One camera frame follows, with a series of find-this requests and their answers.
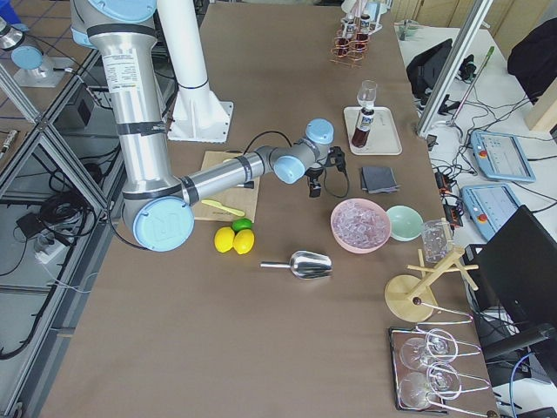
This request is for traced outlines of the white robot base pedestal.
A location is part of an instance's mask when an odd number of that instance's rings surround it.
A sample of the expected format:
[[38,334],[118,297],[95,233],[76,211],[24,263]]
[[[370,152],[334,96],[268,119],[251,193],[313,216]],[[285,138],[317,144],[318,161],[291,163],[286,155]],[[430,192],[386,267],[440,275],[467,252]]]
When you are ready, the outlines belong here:
[[157,10],[178,82],[168,137],[223,144],[233,103],[220,101],[211,90],[193,2],[161,0]]

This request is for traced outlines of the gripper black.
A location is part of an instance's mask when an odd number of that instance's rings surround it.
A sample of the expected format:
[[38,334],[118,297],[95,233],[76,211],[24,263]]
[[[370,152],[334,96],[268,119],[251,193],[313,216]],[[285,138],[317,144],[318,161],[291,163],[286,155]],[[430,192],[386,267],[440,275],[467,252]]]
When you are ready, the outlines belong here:
[[339,172],[346,174],[345,153],[339,146],[331,147],[323,162],[318,162],[317,167],[310,167],[305,172],[306,177],[308,177],[310,198],[318,198],[321,195],[322,187],[319,182],[319,177],[325,173],[325,170],[329,167],[336,167]]

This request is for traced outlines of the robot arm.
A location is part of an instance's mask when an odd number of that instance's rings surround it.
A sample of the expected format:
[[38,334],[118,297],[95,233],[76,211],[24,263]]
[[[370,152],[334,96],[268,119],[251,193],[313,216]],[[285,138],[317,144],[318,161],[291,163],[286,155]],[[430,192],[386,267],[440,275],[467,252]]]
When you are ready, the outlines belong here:
[[[127,181],[124,223],[144,250],[183,245],[201,199],[267,173],[292,184],[331,154],[332,124],[312,120],[289,147],[262,146],[192,175],[171,171],[169,138],[223,143],[232,104],[212,92],[194,6],[190,1],[74,1],[78,44],[99,51],[111,95]],[[151,51],[163,33],[178,83],[173,120],[164,121]]]

